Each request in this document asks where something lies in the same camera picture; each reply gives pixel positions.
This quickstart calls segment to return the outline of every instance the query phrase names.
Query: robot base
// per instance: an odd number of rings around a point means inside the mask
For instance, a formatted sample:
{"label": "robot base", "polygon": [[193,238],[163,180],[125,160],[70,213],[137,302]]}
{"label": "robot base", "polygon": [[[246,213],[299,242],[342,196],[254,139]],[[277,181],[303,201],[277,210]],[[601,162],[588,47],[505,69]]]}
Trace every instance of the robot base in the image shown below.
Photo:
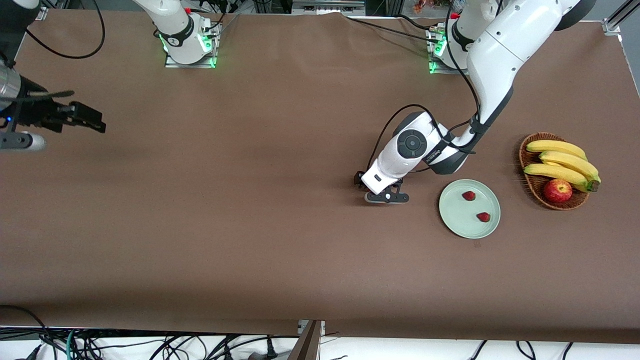
{"label": "robot base", "polygon": [[[459,75],[457,69],[448,67],[438,55],[442,55],[446,50],[446,40],[444,35],[444,22],[437,25],[430,26],[428,30],[424,31],[428,39],[438,40],[437,44],[427,42],[427,55],[429,56],[429,73],[430,74],[450,74]],[[468,74],[467,69],[463,69],[462,72]]]}
{"label": "robot base", "polygon": [[166,68],[180,68],[180,69],[215,69],[218,62],[218,48],[220,48],[220,33],[222,32],[222,24],[216,25],[210,30],[209,36],[212,36],[211,52],[206,54],[202,59],[192,64],[181,64],[176,62],[169,54],[166,55],[164,60],[164,67]]}

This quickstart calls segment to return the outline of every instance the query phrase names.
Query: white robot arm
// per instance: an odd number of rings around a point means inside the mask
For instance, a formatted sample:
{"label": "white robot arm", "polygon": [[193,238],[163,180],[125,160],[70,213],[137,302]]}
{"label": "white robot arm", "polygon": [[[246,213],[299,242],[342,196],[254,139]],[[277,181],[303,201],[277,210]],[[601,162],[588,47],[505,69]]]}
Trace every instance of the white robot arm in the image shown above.
{"label": "white robot arm", "polygon": [[[479,6],[474,6],[476,2],[478,1],[469,0],[468,6],[480,9]],[[452,174],[457,171],[507,105],[513,93],[513,80],[522,65],[558,27],[563,16],[579,2],[580,0],[508,1],[495,20],[478,35],[473,46],[465,45],[467,42],[464,39],[461,40],[461,45],[452,36],[449,40],[451,46],[468,50],[465,65],[479,98],[479,114],[470,119],[465,132],[458,137],[453,137],[428,111],[410,114],[362,176],[362,182],[371,190],[366,199],[371,202],[390,202],[388,193],[386,199],[379,194],[388,191],[389,186],[402,179],[420,161],[424,161],[437,174]]]}
{"label": "white robot arm", "polygon": [[211,20],[187,11],[179,0],[133,0],[151,17],[165,51],[176,62],[191,64],[212,51]]}

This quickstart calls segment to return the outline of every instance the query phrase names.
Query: metal frame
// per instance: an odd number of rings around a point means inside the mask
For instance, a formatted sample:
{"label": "metal frame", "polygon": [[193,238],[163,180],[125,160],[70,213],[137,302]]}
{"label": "metal frame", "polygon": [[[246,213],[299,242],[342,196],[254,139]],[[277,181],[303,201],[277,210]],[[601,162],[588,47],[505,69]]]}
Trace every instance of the metal frame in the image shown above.
{"label": "metal frame", "polygon": [[322,321],[310,320],[287,360],[316,360],[322,332]]}
{"label": "metal frame", "polygon": [[602,21],[602,27],[607,35],[620,33],[620,24],[640,7],[640,0],[626,0],[611,16]]}

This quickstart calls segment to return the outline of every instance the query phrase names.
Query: strawberry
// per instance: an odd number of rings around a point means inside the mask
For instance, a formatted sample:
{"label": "strawberry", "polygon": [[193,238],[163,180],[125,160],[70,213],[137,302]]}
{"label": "strawberry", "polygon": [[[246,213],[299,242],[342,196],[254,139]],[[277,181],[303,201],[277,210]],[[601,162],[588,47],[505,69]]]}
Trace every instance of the strawberry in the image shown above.
{"label": "strawberry", "polygon": [[482,222],[489,222],[489,220],[491,220],[491,215],[489,215],[488,213],[480,213],[476,215],[476,217]]}
{"label": "strawberry", "polygon": [[476,199],[476,193],[472,191],[467,191],[464,194],[462,194],[462,197],[464,197],[466,201],[473,201]]}

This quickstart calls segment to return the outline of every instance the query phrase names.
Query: white floor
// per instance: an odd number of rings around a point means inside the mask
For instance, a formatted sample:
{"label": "white floor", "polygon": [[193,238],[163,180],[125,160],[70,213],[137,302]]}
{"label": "white floor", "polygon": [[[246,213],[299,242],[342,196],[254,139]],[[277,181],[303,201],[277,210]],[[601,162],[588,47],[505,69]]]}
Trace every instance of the white floor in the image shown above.
{"label": "white floor", "polygon": [[[231,343],[238,343],[256,336],[243,336]],[[207,348],[211,350],[223,336],[202,337]],[[127,348],[109,348],[102,351],[104,360],[149,360],[149,357],[164,338],[110,338],[101,339],[99,346],[123,345],[158,340],[155,343]],[[296,339],[274,339],[276,352],[286,355]],[[382,338],[333,338],[322,339],[319,360],[335,360],[346,356],[345,360],[469,360],[476,351],[480,341],[477,340],[414,340],[414,339],[382,339]],[[24,359],[38,346],[38,340],[0,341],[0,359]],[[533,342],[536,360],[561,360],[566,343]],[[522,343],[525,351],[528,347]],[[197,340],[191,340],[183,347],[192,360],[204,357],[204,348]],[[266,342],[257,341],[233,350],[235,360],[247,359],[253,352],[266,353]],[[66,359],[63,352],[58,351],[58,358]],[[43,346],[37,360],[53,360],[51,347]],[[527,360],[516,348],[514,341],[489,341],[478,356],[478,360]],[[569,351],[566,360],[638,360],[640,345],[610,345],[576,343]]]}

